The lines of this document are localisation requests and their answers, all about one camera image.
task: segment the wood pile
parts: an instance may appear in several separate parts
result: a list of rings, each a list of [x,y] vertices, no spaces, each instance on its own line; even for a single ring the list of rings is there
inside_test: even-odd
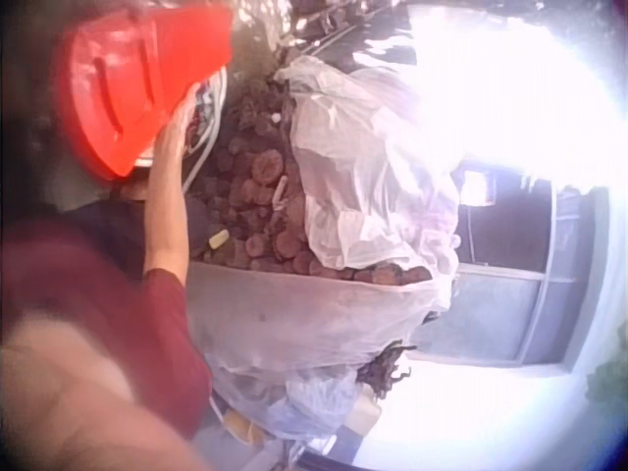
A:
[[[307,243],[305,194],[289,142],[294,107],[287,85],[258,79],[227,111],[221,136],[191,189],[207,204],[215,222],[212,235],[221,235],[198,259],[240,270],[384,286],[430,280],[424,268],[403,272],[389,264],[338,271],[318,261]]]

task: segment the hand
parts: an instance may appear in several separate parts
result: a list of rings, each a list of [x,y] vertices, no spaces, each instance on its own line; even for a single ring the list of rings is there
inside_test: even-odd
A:
[[[195,83],[179,104],[170,121],[162,127],[155,139],[154,159],[182,159],[185,147],[185,132],[194,116],[196,92],[199,84]]]

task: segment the yellow object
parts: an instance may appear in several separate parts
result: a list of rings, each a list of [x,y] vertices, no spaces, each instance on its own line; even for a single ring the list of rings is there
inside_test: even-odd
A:
[[[360,437],[366,437],[381,416],[382,407],[377,403],[373,390],[368,385],[362,385],[362,393],[344,421],[344,426]]]
[[[229,240],[229,231],[224,229],[209,239],[209,246],[212,250],[216,250]]]
[[[245,445],[262,445],[265,434],[250,420],[229,409],[223,419],[223,425],[236,439]]]

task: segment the person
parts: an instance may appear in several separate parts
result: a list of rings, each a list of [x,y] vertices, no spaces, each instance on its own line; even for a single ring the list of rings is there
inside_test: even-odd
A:
[[[24,222],[3,237],[2,441],[26,469],[208,469],[186,441],[211,392],[185,318],[196,89],[156,139],[140,283],[72,225]]]

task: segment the white sack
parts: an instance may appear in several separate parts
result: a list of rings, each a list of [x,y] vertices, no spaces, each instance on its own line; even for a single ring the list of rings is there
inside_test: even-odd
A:
[[[380,287],[193,262],[189,330],[231,407],[277,437],[324,437],[353,406],[357,368],[448,310],[444,280]]]
[[[446,126],[420,117],[418,97],[388,71],[347,76],[305,56],[277,79],[289,79],[297,102],[291,142],[321,263],[393,262],[452,277],[459,195],[449,173],[462,154]]]

